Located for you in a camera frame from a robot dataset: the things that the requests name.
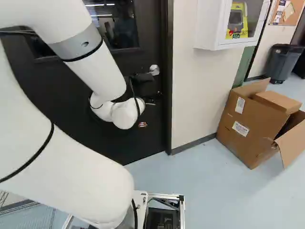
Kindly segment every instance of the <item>sticker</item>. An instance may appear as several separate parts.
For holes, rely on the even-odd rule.
[[[249,133],[249,129],[243,125],[241,125],[239,122],[235,121],[232,129],[235,130],[237,133],[241,134],[242,136],[246,137]]]
[[[138,125],[140,128],[141,127],[147,127],[148,124],[146,122],[140,122],[139,125]]]
[[[238,97],[237,103],[236,103],[236,107],[235,107],[235,111],[237,113],[242,114],[244,110],[244,99],[241,97]]]

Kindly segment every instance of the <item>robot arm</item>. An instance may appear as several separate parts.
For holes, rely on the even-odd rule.
[[[135,102],[110,102],[125,92],[126,84],[81,0],[1,0],[0,28],[17,25],[35,30],[93,90],[91,104],[103,104],[94,111],[97,115],[115,124],[116,117],[116,125],[123,117],[123,128],[133,125]],[[2,45],[0,69],[0,189],[68,212],[100,229],[118,226],[131,204],[132,176],[68,137],[28,100]]]
[[[92,89],[91,108],[99,118],[120,129],[134,125],[145,103],[111,102],[124,94],[126,83],[81,0],[2,1],[0,13],[0,28],[31,27]]]

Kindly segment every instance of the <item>baseboard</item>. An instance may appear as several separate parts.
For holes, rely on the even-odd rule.
[[[210,141],[211,139],[213,139],[215,137],[216,137],[216,133],[213,133],[213,134],[210,134],[208,136],[199,138],[198,140],[195,140],[195,141],[187,143],[187,144],[185,144],[183,146],[179,146],[179,147],[177,147],[175,149],[172,149],[170,155],[178,154],[178,153],[180,153],[180,152],[182,152],[182,151],[184,151],[186,149],[189,149],[189,148],[192,148],[192,147],[197,146],[199,144],[202,144],[204,142]]]
[[[267,79],[267,78],[268,77],[265,76],[265,75],[258,75],[258,76],[255,76],[255,77],[247,78],[244,81],[248,82],[248,81],[252,81],[252,80],[263,80],[263,79]]]

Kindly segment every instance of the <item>light blue floor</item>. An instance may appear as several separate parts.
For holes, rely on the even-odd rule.
[[[268,89],[305,104],[305,80],[296,76]],[[187,229],[305,227],[305,153],[286,170],[279,154],[250,170],[213,139],[177,155],[159,153],[126,168],[138,190],[185,195]],[[63,222],[60,214],[56,216]],[[55,221],[53,228],[60,229]],[[81,221],[77,224],[86,226]]]

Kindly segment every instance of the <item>aed cabinet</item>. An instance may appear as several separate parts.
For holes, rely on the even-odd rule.
[[[194,48],[257,45],[270,0],[198,0]]]

